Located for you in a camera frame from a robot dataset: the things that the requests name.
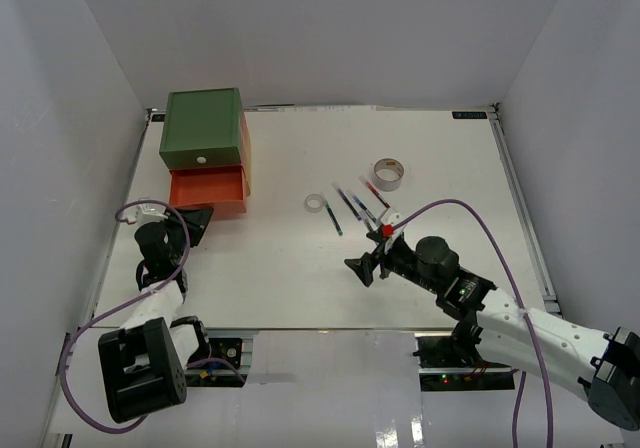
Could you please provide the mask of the orange cardboard box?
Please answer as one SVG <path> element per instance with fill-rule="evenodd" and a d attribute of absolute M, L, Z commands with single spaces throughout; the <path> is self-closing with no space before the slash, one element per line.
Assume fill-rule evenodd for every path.
<path fill-rule="evenodd" d="M 217 218 L 247 212 L 251 194 L 251 140 L 240 115 L 240 163 L 223 167 L 171 170 L 169 204 L 181 209 L 213 208 Z"/>

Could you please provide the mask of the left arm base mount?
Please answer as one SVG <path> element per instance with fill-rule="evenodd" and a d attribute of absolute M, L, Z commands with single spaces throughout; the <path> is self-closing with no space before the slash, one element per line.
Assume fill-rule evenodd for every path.
<path fill-rule="evenodd" d="M 215 336 L 207 351 L 198 351 L 188 360 L 186 385 L 190 388 L 241 388 L 252 362 L 251 338 Z"/>

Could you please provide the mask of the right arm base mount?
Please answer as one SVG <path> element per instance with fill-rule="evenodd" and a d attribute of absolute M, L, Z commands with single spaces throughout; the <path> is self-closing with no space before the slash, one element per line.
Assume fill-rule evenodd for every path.
<path fill-rule="evenodd" d="M 413 356 L 423 393 L 515 389 L 513 369 L 463 356 L 447 332 L 417 333 L 415 340 Z"/>

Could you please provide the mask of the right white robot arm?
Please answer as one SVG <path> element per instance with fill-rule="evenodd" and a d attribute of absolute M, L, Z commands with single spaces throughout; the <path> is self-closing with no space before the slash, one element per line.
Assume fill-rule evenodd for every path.
<path fill-rule="evenodd" d="M 480 360 L 536 375 L 585 401 L 602 419 L 627 431 L 639 428 L 639 336 L 582 327 L 536 308 L 464 269 L 441 237 L 411 248 L 403 236 L 371 232 L 370 253 L 346 260 L 359 280 L 395 274 L 434 294 L 457 324 L 451 352 L 461 365 Z"/>

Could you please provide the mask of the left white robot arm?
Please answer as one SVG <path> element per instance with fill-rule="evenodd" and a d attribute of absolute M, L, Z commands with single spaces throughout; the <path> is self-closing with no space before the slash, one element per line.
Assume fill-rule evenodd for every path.
<path fill-rule="evenodd" d="M 188 291 L 181 267 L 185 249 L 199 244 L 213 213 L 212 208 L 167 212 L 134 234 L 142 255 L 135 279 L 146 298 L 121 327 L 98 341 L 107 405 L 117 423 L 184 403 L 186 366 L 199 367 L 210 358 L 203 323 L 176 313 Z"/>

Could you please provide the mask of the green drawer box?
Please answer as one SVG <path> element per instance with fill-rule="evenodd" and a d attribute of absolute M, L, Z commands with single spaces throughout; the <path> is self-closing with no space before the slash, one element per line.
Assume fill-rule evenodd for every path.
<path fill-rule="evenodd" d="M 170 170 L 241 165 L 246 158 L 237 88 L 168 96 L 159 155 Z"/>

